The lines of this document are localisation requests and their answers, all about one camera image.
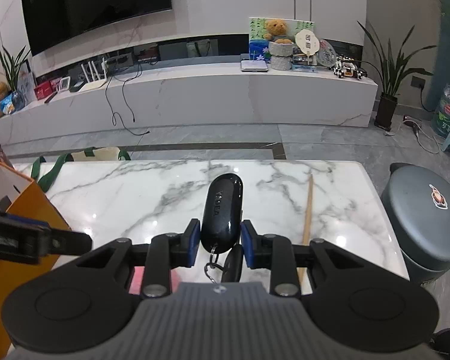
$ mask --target chopstick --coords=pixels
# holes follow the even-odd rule
[[[308,197],[307,207],[305,208],[305,225],[303,226],[302,245],[308,245],[310,242],[310,227],[312,224],[312,203],[313,203],[313,175],[308,176]],[[298,269],[298,280],[302,284],[305,268]]]

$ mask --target cartoon sticker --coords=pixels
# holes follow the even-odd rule
[[[429,184],[428,186],[432,188],[432,199],[435,203],[435,206],[441,210],[447,210],[448,204],[447,200],[445,200],[444,195],[442,195],[440,191],[437,190],[437,188],[435,188],[433,185]]]

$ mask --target brown teddy bear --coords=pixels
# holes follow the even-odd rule
[[[268,19],[265,21],[265,30],[268,32],[264,39],[275,43],[293,43],[287,37],[287,23],[282,19]]]

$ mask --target toy car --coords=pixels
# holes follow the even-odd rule
[[[368,77],[367,72],[355,65],[355,60],[348,57],[337,57],[337,62],[333,67],[334,74],[338,78],[351,77],[357,80],[361,80],[364,77]]]

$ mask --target black plant pot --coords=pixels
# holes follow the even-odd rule
[[[375,116],[375,126],[380,127],[386,131],[390,131],[392,126],[392,116],[397,107],[397,98],[382,93],[380,102],[378,104],[377,116]]]

